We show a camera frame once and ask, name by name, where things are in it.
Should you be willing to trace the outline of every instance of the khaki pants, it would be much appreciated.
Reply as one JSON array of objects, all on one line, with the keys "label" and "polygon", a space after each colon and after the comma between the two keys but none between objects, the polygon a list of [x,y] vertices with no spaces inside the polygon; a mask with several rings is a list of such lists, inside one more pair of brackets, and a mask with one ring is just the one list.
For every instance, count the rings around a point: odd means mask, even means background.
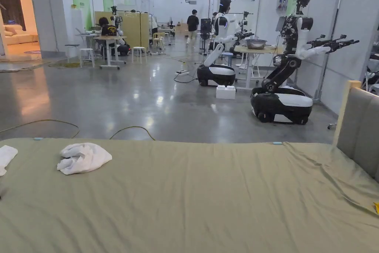
[{"label": "khaki pants", "polygon": [[198,35],[198,31],[188,32],[187,44],[193,43],[196,40],[197,35]]}]

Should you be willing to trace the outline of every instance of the power strip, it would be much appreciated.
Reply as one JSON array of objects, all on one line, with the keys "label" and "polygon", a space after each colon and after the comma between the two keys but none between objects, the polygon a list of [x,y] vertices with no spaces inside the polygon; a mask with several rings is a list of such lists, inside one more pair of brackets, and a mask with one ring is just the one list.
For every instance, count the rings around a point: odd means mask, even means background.
[{"label": "power strip", "polygon": [[175,72],[175,75],[176,76],[184,76],[184,75],[189,75],[190,72],[188,70],[179,70],[177,72]]}]

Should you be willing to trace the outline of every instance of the white towel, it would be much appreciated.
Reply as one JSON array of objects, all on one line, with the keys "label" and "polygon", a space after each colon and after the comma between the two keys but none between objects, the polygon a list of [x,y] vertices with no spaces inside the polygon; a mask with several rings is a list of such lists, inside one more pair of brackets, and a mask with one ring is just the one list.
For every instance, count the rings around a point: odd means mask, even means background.
[{"label": "white towel", "polygon": [[89,142],[67,145],[61,151],[61,156],[67,159],[58,163],[57,170],[66,175],[90,172],[112,160],[104,148]]},{"label": "white towel", "polygon": [[18,150],[16,148],[4,145],[0,148],[0,176],[6,173],[5,167],[16,156]]}]

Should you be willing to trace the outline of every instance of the white foam box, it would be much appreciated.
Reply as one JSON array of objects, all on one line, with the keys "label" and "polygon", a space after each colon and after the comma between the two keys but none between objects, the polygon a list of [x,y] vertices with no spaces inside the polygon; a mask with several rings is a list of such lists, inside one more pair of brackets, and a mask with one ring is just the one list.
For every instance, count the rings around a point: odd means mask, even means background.
[{"label": "white foam box", "polygon": [[216,89],[217,99],[235,99],[236,98],[236,88],[234,86],[218,85]]}]

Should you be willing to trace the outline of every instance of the white sofa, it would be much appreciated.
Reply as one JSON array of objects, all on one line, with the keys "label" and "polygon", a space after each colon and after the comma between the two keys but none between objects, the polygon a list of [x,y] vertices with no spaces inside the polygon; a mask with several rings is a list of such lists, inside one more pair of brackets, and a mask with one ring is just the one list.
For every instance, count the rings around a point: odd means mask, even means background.
[{"label": "white sofa", "polygon": [[20,25],[4,25],[4,32],[7,45],[37,41],[37,37],[33,37],[27,31],[23,31]]}]

